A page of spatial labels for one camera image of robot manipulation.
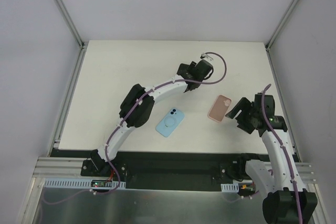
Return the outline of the pink phone case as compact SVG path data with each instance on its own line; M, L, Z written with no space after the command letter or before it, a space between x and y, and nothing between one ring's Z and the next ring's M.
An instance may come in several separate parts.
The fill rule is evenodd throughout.
M224 95L219 95L208 112L208 118L220 123L224 117L232 100Z

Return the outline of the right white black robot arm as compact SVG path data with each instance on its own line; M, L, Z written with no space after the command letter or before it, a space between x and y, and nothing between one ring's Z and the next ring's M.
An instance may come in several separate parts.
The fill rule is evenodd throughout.
M243 97L225 116L236 119L238 128L248 134L257 131L268 152L271 170L258 159L236 166L237 175L251 178L262 195L266 223L308 223L318 199L307 191L299 175L286 121L275 114L273 96L257 93L253 102Z

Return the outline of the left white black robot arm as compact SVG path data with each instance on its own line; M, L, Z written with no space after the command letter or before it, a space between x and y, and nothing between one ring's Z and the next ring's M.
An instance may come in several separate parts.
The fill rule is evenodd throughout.
M109 161L115 159L128 136L148 121L154 105L172 95L197 89L213 71L211 63L202 59L198 63L180 64L177 74L162 84L148 88L135 84L120 105L120 122L116 129L106 143L91 151L89 158L82 164L81 175L111 175L113 168Z

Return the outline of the light blue phone case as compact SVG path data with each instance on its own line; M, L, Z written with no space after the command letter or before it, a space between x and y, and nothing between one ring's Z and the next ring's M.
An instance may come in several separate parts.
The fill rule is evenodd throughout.
M184 118L185 115L181 110L172 108L158 123L158 125L155 127L155 130L163 137L169 137L184 120Z

